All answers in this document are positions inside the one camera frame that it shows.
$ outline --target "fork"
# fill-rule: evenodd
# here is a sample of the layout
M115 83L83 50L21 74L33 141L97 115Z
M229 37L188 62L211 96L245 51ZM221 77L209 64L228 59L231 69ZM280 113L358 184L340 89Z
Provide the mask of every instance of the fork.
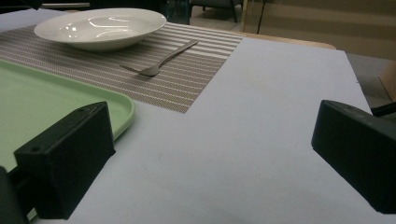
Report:
M155 77L157 76L157 74L160 73L160 66L163 65L166 61L168 61L169 59L175 57L176 55L178 55L179 53L183 52L186 49L191 48L193 45L197 44L198 41L197 40L192 40L189 43L186 43L185 45L179 47L178 49L175 49L174 51L170 52L169 54L165 55L159 62L157 62L156 64L152 65L151 67L145 68L141 71L138 71L130 66L126 66L126 65L122 65L120 64L120 67L129 70L129 71L133 71L138 73L139 75L142 76L146 76L146 77Z

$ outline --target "striped placemat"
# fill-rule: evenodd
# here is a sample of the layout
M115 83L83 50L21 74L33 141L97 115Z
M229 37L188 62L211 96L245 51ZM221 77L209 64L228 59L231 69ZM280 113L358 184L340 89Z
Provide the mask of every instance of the striped placemat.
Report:
M129 95L132 99L187 112L210 79L242 40L241 35L167 23L128 49L94 53L37 37L34 27L0 34L0 59L73 78ZM120 64L143 69L196 39L199 43L161 67L156 77L143 77Z

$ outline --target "wall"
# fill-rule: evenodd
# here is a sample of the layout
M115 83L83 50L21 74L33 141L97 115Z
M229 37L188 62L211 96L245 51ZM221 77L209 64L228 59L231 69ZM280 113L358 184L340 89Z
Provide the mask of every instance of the wall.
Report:
M396 60L396 0L247 0L243 31L329 43Z

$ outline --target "white tabletop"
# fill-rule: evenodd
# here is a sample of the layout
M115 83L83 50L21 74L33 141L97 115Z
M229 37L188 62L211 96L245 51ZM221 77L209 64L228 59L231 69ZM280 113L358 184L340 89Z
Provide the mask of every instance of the white tabletop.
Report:
M1 15L1 31L56 14ZM67 223L395 223L312 149L322 99L370 111L343 51L245 38L186 114L135 102Z

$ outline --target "chair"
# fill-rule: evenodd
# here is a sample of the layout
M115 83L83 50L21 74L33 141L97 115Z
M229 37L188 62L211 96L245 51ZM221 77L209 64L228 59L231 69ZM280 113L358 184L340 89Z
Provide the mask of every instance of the chair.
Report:
M227 8L233 12L233 20L237 22L235 6L241 5L242 7L243 3L243 0L190 0L190 16L194 6L203 7L204 10L206 7Z

